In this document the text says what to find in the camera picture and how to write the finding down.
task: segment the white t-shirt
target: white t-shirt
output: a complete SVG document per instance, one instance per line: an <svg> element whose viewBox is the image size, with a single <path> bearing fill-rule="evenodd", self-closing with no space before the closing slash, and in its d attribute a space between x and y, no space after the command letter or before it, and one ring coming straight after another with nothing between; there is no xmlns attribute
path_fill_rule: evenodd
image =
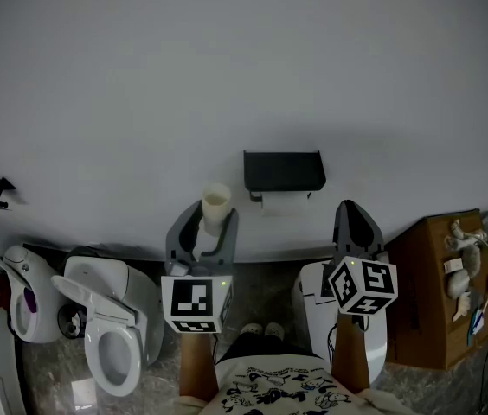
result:
<svg viewBox="0 0 488 415"><path fill-rule="evenodd" d="M219 392L207 403L172 402L172 415L378 415L414 412L392 394L366 389L354 395L330 374L324 360L303 355L234 358L215 369Z"/></svg>

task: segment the toilet tank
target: toilet tank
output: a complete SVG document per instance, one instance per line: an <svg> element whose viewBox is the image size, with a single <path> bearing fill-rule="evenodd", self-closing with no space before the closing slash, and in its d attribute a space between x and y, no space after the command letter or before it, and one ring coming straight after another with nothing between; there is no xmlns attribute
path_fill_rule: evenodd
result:
<svg viewBox="0 0 488 415"><path fill-rule="evenodd" d="M64 277L122 301L129 282L129 266L117 259L71 257L67 260Z"/></svg>

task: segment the toilet seat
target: toilet seat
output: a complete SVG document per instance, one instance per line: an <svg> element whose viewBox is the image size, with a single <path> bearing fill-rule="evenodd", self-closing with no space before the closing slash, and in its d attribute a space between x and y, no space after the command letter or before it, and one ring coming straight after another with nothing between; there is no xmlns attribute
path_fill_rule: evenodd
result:
<svg viewBox="0 0 488 415"><path fill-rule="evenodd" d="M117 339L112 347L115 355L109 355L107 346L103 346L105 343L100 343L103 337L111 337L111 335L116 335L113 339ZM115 363L119 362L117 360L119 357L123 360L123 355L119 352L122 342L128 349L130 360L126 367L126 376L121 381L120 376L115 375L124 375L125 370L119 371L119 367L116 367L118 365ZM95 317L87 324L85 354L90 372L98 385L106 392L116 397L124 397L137 386L142 369L142 343L137 329L127 327L122 322Z"/></svg>

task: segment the person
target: person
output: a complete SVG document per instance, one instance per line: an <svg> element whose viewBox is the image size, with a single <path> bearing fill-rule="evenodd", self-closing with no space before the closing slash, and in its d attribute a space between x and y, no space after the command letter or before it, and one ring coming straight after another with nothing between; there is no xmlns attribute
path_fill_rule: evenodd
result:
<svg viewBox="0 0 488 415"><path fill-rule="evenodd" d="M245 326L215 366L209 335L182 334L179 394L171 415L414 414L394 395L369 389L363 332L339 315L332 367L284 341L271 322Z"/></svg>

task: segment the toilet lid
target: toilet lid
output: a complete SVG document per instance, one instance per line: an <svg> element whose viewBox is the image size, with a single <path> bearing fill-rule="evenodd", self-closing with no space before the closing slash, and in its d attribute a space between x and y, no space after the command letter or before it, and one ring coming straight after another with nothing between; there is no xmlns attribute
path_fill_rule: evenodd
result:
<svg viewBox="0 0 488 415"><path fill-rule="evenodd" d="M137 329L94 318L87 325L85 353L90 372L106 392L124 397L136 388L143 355Z"/></svg>
<svg viewBox="0 0 488 415"><path fill-rule="evenodd" d="M85 306L88 310L93 310L96 317L102 320L118 322L125 326L134 326L136 323L134 312L131 309L110 297L99 294L76 280L62 277L61 275L54 275L52 283L67 298Z"/></svg>

